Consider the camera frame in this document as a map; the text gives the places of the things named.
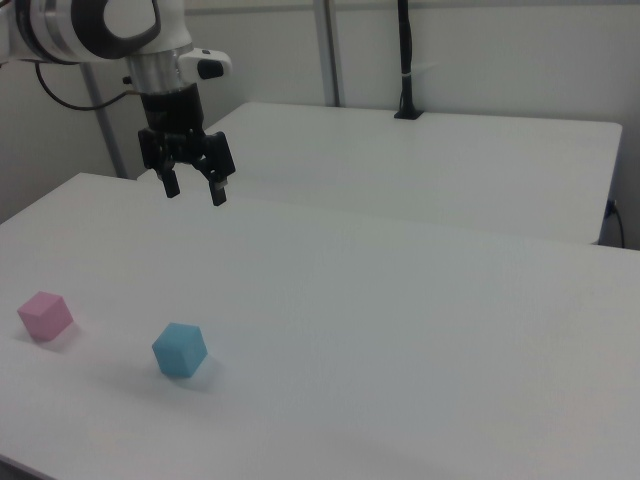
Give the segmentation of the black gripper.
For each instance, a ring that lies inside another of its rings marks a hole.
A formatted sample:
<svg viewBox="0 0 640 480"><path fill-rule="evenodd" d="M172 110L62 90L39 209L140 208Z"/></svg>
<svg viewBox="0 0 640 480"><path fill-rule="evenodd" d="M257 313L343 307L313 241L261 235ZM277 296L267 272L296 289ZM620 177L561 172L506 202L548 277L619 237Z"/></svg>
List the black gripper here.
<svg viewBox="0 0 640 480"><path fill-rule="evenodd" d="M207 135L203 129L197 86L158 95L142 94L141 100L148 123L138 131L143 163L156 172L166 196L180 194L174 165L182 163L193 166L207 179L214 206L224 204L228 177L236 167L225 134Z"/></svg>

